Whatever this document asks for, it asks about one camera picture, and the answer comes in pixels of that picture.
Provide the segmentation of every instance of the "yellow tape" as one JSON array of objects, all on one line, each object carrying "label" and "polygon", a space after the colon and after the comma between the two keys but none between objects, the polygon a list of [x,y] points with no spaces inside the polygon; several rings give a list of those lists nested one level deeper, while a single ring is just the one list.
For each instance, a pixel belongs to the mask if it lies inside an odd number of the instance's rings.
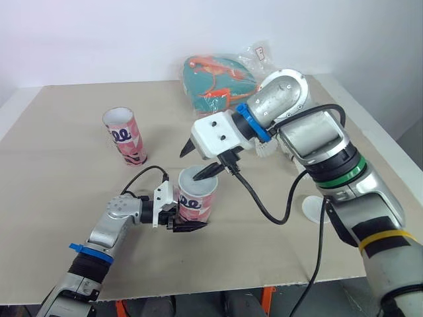
[{"label": "yellow tape", "polygon": [[411,233],[408,233],[407,231],[404,230],[387,230],[387,231],[382,231],[382,232],[378,232],[375,233],[371,236],[368,236],[366,239],[364,239],[363,241],[361,241],[360,245],[358,246],[358,249],[360,250],[360,253],[363,252],[363,249],[368,246],[369,244],[371,244],[372,242],[381,240],[381,239],[385,239],[385,238],[389,238],[390,236],[407,236],[411,239],[413,239],[414,241],[417,242],[416,238],[413,237],[413,235],[411,235]]}]

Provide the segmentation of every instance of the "plastic bag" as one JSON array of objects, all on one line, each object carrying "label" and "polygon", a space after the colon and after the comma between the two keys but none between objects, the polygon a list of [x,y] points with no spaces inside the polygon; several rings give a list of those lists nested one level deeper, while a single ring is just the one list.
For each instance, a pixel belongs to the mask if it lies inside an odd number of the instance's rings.
[{"label": "plastic bag", "polygon": [[238,55],[194,55],[185,62],[182,84],[197,118],[234,108],[257,91],[275,67],[259,42]]}]

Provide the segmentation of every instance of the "paper cup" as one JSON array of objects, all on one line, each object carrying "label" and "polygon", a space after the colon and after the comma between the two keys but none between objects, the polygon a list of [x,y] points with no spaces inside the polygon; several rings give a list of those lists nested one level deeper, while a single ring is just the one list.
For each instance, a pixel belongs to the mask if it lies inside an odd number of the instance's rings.
[{"label": "paper cup", "polygon": [[206,223],[215,198],[217,177],[194,181],[192,178],[205,166],[191,166],[179,174],[179,215],[187,221]]},{"label": "paper cup", "polygon": [[103,115],[103,123],[127,165],[142,165],[147,160],[132,110],[125,107],[110,109]]}]

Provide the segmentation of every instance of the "cup rim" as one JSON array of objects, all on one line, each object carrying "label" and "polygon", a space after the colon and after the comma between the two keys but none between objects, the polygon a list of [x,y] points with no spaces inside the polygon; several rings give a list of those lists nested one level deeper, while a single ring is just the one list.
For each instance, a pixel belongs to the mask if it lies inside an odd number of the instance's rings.
[{"label": "cup rim", "polygon": [[215,186],[213,187],[213,190],[211,190],[210,192],[208,192],[208,193],[206,193],[206,194],[204,194],[204,195],[193,195],[193,194],[190,194],[189,192],[187,192],[181,185],[180,185],[180,176],[182,175],[182,173],[185,171],[185,170],[188,170],[189,168],[193,168],[193,167],[201,167],[201,168],[204,168],[205,166],[202,166],[202,165],[192,165],[192,166],[190,166],[190,167],[187,167],[187,168],[184,168],[183,170],[181,170],[180,172],[179,172],[179,176],[178,176],[178,186],[179,186],[179,189],[181,190],[181,191],[183,191],[183,192],[185,192],[185,193],[187,193],[188,195],[190,195],[190,196],[192,196],[192,197],[195,197],[195,198],[203,198],[203,197],[207,197],[207,196],[210,196],[212,193],[214,193],[214,191],[216,191],[216,189],[217,189],[217,185],[219,184],[219,178],[217,178],[217,176],[214,176],[214,177],[212,177],[212,178],[215,178],[215,180],[216,180],[216,183],[215,183]]},{"label": "cup rim", "polygon": [[[116,123],[116,124],[111,124],[110,122],[105,122],[105,117],[107,115],[109,115],[111,112],[115,112],[116,110],[129,110],[130,118],[125,122]],[[114,108],[111,108],[111,109],[105,111],[105,113],[103,113],[102,121],[105,125],[124,125],[124,124],[127,124],[129,121],[131,121],[133,117],[134,117],[134,111],[132,111],[132,109],[130,109],[128,107],[114,107]]]}]

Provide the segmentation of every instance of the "green ring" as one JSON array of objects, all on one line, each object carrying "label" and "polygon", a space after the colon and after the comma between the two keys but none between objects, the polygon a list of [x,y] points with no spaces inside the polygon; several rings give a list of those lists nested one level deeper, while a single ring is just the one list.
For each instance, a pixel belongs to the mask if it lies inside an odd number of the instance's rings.
[{"label": "green ring", "polygon": [[354,177],[356,177],[359,173],[362,172],[362,170],[365,168],[365,158],[363,156],[361,156],[360,160],[358,161],[356,167],[354,167],[351,171],[349,171],[348,173],[335,178],[334,180],[329,180],[327,182],[316,182],[316,184],[318,185],[318,187],[322,187],[322,188],[330,188],[330,187],[337,187],[340,185],[345,184],[346,182],[350,181],[351,179],[353,179]]}]

